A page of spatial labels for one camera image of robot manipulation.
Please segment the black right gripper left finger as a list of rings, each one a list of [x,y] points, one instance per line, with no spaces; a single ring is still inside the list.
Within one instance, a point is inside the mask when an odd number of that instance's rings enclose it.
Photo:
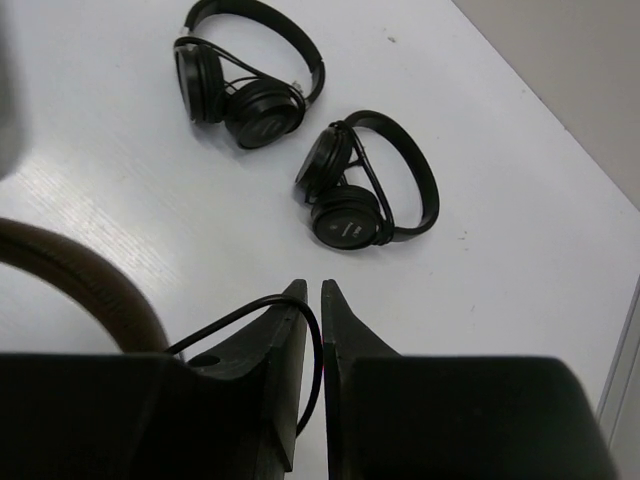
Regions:
[[[163,354],[5,354],[5,479],[280,479],[308,421],[307,286],[184,362]]]

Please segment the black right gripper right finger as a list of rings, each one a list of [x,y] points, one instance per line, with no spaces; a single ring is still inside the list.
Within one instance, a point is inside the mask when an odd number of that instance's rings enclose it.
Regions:
[[[332,479],[614,479],[581,383],[544,356],[408,356],[321,288]]]

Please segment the brown silver over-ear headphones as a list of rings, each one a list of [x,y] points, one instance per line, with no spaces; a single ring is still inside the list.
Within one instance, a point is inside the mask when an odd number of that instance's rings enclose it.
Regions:
[[[90,248],[58,233],[1,219],[1,262],[58,288],[102,325],[121,351],[163,352],[168,338],[129,278]]]

